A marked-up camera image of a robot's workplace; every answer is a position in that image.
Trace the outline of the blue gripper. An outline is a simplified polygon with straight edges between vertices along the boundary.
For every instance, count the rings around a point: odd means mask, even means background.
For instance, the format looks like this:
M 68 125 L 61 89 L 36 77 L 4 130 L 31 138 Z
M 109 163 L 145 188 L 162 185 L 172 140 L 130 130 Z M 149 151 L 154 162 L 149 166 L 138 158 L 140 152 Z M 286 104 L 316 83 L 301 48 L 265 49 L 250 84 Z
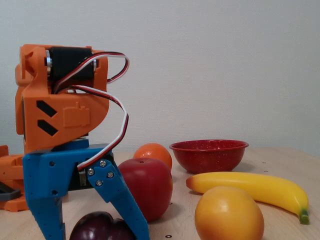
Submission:
M 113 205 L 137 240 L 150 239 L 149 225 L 115 163 L 105 160 L 104 166 L 95 163 L 79 173 L 77 165 L 104 147 L 81 138 L 23 157 L 27 205 L 46 240 L 66 240 L 60 197 L 88 188 Z

